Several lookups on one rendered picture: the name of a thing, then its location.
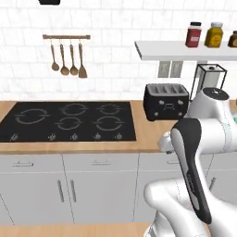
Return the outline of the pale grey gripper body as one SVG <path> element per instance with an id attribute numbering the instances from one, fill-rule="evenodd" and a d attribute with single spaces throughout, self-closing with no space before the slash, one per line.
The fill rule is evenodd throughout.
<path id="1" fill-rule="evenodd" d="M 166 131 L 158 141 L 158 147 L 163 153 L 171 154 L 174 152 L 173 145 L 171 143 L 170 132 Z"/>

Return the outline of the grey drawer front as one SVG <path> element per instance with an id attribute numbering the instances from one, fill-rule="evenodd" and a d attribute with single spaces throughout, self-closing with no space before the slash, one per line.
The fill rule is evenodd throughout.
<path id="1" fill-rule="evenodd" d="M 66 171 L 136 170 L 138 154 L 67 154 L 63 155 Z M 110 166 L 93 166 L 92 162 L 111 162 Z"/>
<path id="2" fill-rule="evenodd" d="M 214 154 L 212 169 L 237 169 L 237 152 Z"/>
<path id="3" fill-rule="evenodd" d="M 32 162 L 33 167 L 12 167 L 17 162 Z M 61 155 L 0 155 L 0 172 L 61 172 Z"/>
<path id="4" fill-rule="evenodd" d="M 168 170 L 181 170 L 179 165 L 170 165 L 167 163 L 169 160 L 177 160 L 177 156 L 166 153 L 140 153 L 139 158 L 139 170 L 159 170 L 159 171 L 168 171 Z"/>

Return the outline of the black toaster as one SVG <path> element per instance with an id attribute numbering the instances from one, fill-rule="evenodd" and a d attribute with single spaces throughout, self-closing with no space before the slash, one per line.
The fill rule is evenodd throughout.
<path id="1" fill-rule="evenodd" d="M 178 83 L 148 83 L 143 95 L 143 110 L 149 121 L 179 120 L 187 113 L 189 93 Z"/>

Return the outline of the grey cupboard door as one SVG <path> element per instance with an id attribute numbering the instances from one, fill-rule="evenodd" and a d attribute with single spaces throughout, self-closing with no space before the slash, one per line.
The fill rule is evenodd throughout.
<path id="1" fill-rule="evenodd" d="M 136 172 L 68 172 L 74 222 L 132 222 Z M 70 181 L 74 180 L 77 202 L 73 202 Z"/>
<path id="2" fill-rule="evenodd" d="M 57 181 L 61 181 L 64 203 Z M 72 223 L 68 187 L 63 172 L 2 173 L 0 194 L 15 225 Z"/>
<path id="3" fill-rule="evenodd" d="M 176 170 L 169 171 L 139 171 L 137 179 L 136 199 L 134 208 L 134 222 L 152 222 L 156 211 L 150 207 L 143 198 L 143 189 L 147 183 L 152 181 L 180 178 L 181 173 Z"/>
<path id="4" fill-rule="evenodd" d="M 209 170 L 206 175 L 207 186 L 216 177 L 211 191 L 217 198 L 237 205 L 237 169 Z"/>

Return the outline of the black hob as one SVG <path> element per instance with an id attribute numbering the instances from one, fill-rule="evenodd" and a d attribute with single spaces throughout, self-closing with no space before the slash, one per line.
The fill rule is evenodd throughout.
<path id="1" fill-rule="evenodd" d="M 0 121 L 0 143 L 135 140 L 128 102 L 18 102 Z"/>

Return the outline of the wooden spatula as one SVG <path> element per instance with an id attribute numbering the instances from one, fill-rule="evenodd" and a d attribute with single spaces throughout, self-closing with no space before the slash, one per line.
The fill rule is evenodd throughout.
<path id="1" fill-rule="evenodd" d="M 82 60 L 82 44 L 79 44 L 79 55 L 80 55 L 80 68 L 79 68 L 79 77 L 85 79 L 87 77 L 87 71 L 83 65 Z"/>

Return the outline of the red jar with black lid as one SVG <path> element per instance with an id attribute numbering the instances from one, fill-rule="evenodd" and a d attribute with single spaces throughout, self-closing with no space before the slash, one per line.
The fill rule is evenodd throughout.
<path id="1" fill-rule="evenodd" d="M 199 39 L 201 35 L 201 25 L 199 21 L 192 21 L 187 31 L 185 45 L 187 47 L 197 47 L 199 45 Z"/>

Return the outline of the yellow jar with white lid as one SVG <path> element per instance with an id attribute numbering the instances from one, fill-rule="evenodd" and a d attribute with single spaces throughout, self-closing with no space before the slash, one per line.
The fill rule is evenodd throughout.
<path id="1" fill-rule="evenodd" d="M 223 36 L 222 22 L 212 22 L 210 29 L 206 33 L 205 46 L 209 48 L 219 48 Z"/>

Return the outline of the wooden round spoon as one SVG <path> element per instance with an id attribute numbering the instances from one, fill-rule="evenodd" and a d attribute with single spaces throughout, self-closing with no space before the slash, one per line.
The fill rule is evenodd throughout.
<path id="1" fill-rule="evenodd" d="M 73 45 L 69 45 L 69 50 L 70 50 L 70 56 L 71 56 L 71 68 L 70 68 L 70 74 L 73 76 L 76 76 L 78 74 L 78 69 L 75 66 L 74 63 L 74 53 L 73 53 Z"/>

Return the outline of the brown jar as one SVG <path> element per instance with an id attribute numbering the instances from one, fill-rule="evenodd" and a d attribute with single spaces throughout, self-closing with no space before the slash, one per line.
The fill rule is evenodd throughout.
<path id="1" fill-rule="evenodd" d="M 229 39 L 228 47 L 237 47 L 237 31 L 232 33 L 232 36 Z"/>

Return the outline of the wooden ladle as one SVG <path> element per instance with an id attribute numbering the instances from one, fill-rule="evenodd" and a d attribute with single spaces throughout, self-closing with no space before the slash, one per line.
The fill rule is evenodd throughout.
<path id="1" fill-rule="evenodd" d="M 61 54 L 61 58 L 62 58 L 62 68 L 61 68 L 60 72 L 61 72 L 62 75 L 68 76 L 69 75 L 69 69 L 65 65 L 63 44 L 60 44 L 60 54 Z"/>

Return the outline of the small wooden spoon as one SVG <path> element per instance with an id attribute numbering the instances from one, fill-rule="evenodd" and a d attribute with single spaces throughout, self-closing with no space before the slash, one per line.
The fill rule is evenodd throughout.
<path id="1" fill-rule="evenodd" d="M 52 70 L 59 71 L 59 65 L 56 63 L 55 50 L 54 50 L 53 45 L 51 45 L 51 53 L 52 53 L 52 58 L 53 58 Z"/>

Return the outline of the black extractor hood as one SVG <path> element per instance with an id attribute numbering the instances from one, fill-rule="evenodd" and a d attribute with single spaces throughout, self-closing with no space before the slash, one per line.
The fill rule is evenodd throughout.
<path id="1" fill-rule="evenodd" d="M 39 0 L 40 5 L 58 6 L 61 0 Z"/>

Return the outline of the grey wall outlet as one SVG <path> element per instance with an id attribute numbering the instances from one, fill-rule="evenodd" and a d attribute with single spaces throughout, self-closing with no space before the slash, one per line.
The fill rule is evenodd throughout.
<path id="1" fill-rule="evenodd" d="M 159 69 L 158 69 L 158 77 L 159 78 L 167 78 L 169 74 L 169 61 L 160 61 L 159 62 Z"/>
<path id="2" fill-rule="evenodd" d="M 179 78 L 182 71 L 182 61 L 173 61 L 171 64 L 170 78 Z"/>

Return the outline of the white wall shelf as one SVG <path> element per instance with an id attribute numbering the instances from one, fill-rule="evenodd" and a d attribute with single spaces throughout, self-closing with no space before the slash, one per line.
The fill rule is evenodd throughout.
<path id="1" fill-rule="evenodd" d="M 154 61 L 237 61 L 237 48 L 224 42 L 220 48 L 208 48 L 200 43 L 189 48 L 181 41 L 135 41 L 141 60 Z"/>

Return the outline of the wooden utensil rail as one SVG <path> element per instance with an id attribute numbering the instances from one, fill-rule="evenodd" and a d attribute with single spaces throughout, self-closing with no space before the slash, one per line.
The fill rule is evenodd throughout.
<path id="1" fill-rule="evenodd" d="M 91 35 L 48 35 L 43 34 L 43 39 L 86 39 L 90 40 Z"/>

